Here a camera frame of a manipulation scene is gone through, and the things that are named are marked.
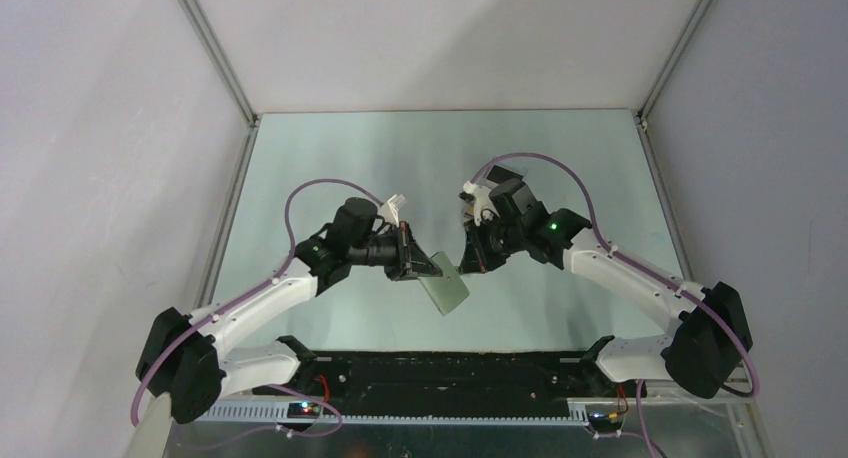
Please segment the clear plastic card box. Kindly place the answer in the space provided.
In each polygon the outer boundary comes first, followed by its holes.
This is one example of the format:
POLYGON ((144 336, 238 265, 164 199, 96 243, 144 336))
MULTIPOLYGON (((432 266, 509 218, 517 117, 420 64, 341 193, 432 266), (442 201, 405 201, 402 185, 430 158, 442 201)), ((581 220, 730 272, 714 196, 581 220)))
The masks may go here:
POLYGON ((493 165, 485 174, 484 183, 495 188, 504 182, 512 179, 523 180, 527 175, 526 168, 515 168, 504 165, 503 163, 493 165))

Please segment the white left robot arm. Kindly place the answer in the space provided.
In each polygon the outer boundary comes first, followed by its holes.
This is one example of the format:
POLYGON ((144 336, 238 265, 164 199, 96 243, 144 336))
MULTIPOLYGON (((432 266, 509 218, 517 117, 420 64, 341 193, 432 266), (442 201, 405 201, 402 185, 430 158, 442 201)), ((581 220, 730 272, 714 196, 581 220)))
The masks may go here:
POLYGON ((346 279, 355 266, 380 267, 390 281, 443 275, 407 222, 386 219, 367 199, 349 198, 332 222, 295 246, 285 270, 246 294, 188 314, 174 307, 158 314, 136 368, 143 390, 167 395, 170 416, 178 424, 196 420, 222 397, 257 387, 308 392, 316 368, 299 341, 278 338, 253 348, 241 344, 283 312, 346 279))

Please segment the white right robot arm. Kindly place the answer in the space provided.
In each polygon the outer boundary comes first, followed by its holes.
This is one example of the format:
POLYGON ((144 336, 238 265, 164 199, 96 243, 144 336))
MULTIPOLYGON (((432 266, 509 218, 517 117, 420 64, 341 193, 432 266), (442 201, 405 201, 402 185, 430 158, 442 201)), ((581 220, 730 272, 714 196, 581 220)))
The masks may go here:
POLYGON ((588 392, 606 396, 637 379, 673 381, 704 399, 729 388, 753 345, 733 287, 705 287, 627 256, 583 216, 565 208, 548 212, 520 178, 495 188, 467 182, 459 196, 467 205, 459 274, 490 273, 525 253, 625 298, 660 328, 657 336, 600 338, 583 357, 588 392))

